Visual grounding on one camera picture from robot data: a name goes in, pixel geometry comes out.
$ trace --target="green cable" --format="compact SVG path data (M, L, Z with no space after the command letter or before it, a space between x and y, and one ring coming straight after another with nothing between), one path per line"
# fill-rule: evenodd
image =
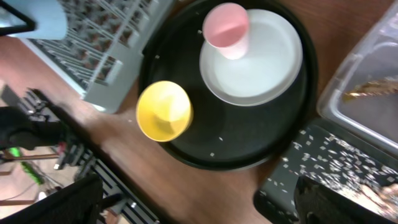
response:
M21 156L21 151L18 147L9 148L8 151L15 157ZM44 180L40 174L28 163L21 162L22 170L38 185L44 184Z

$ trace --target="wire rack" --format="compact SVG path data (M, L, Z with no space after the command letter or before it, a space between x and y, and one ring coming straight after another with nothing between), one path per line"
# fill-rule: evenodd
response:
M147 40L174 0L58 1L67 14L67 36L23 42L84 100L116 112L138 76Z

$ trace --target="wooden table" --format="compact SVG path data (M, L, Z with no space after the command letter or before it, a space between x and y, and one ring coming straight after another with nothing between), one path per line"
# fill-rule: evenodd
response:
M379 20L393 0L281 0L304 23L320 67L318 95L339 64ZM209 224L264 224L252 196L275 161L238 172L198 170L168 155L147 139L135 119L137 85L119 114L97 112L19 40L0 37L0 79L19 95L42 90L64 107L109 157L175 221Z

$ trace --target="black metal frame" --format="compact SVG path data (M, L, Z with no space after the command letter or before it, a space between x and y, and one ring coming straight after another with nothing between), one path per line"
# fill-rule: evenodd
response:
M13 27L2 27L0 28L0 36L16 34L21 32L29 32L36 29L36 22L31 18L27 17L23 13L19 12L17 9L5 3L3 0L0 0L0 7L7 10L14 16L18 17L20 20L24 21L26 25L18 25Z

